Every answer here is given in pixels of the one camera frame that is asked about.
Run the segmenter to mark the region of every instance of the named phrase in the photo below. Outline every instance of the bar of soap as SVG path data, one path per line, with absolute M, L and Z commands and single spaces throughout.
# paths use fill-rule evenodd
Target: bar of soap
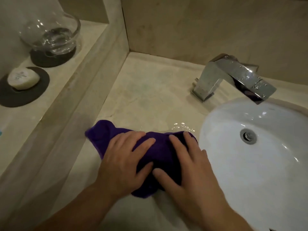
M 27 68 L 15 68 L 7 77 L 8 84 L 17 90 L 29 89 L 39 80 L 39 75 Z

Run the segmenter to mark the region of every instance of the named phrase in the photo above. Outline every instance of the purple towel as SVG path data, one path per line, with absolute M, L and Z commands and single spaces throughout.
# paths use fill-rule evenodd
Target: purple towel
M 86 131 L 85 135 L 97 149 L 101 158 L 104 157 L 105 151 L 109 141 L 120 133 L 131 131 L 124 128 L 116 128 L 112 122 L 107 120 L 98 121 L 92 128 Z M 169 135 L 175 135 L 187 147 L 183 136 L 183 131 L 175 133 L 156 133 L 148 132 L 136 143 L 133 150 L 136 149 L 141 143 L 149 138 L 156 139 L 156 142 L 150 147 L 147 153 L 141 158 L 137 165 L 137 172 L 139 172 L 147 163 L 153 162 L 153 168 L 161 168 L 164 170 L 178 185 L 181 185 L 181 166 L 177 158 L 175 149 L 169 140 Z M 154 194 L 157 189 L 164 190 L 156 181 L 152 174 L 145 179 L 142 186 L 135 190 L 132 195 L 140 198 L 147 198 Z

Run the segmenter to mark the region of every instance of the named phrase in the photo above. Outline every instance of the sink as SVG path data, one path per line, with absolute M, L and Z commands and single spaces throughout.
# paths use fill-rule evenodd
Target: sink
M 237 99 L 202 124 L 206 149 L 229 204 L 257 230 L 308 228 L 308 117 Z

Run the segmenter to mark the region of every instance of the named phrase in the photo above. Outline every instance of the glass bowl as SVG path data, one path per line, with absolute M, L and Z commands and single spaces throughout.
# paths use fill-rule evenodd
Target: glass bowl
M 48 19 L 27 22 L 19 32 L 21 39 L 33 50 L 61 55 L 76 47 L 80 20 L 67 13 L 52 13 Z

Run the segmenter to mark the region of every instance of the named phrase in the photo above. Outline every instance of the dark round mat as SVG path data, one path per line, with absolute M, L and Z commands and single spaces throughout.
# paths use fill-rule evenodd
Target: dark round mat
M 56 67 L 64 64 L 68 60 L 70 60 L 76 52 L 76 47 L 67 54 L 60 54 L 56 55 L 51 52 L 44 52 L 44 51 L 30 51 L 30 58 L 34 65 L 49 68 L 49 67 Z
M 8 74 L 0 80 L 0 105 L 4 107 L 19 107 L 31 103 L 39 98 L 49 85 L 49 74 L 39 67 L 27 67 L 40 76 L 40 80 L 33 87 L 26 90 L 16 90 L 7 82 Z

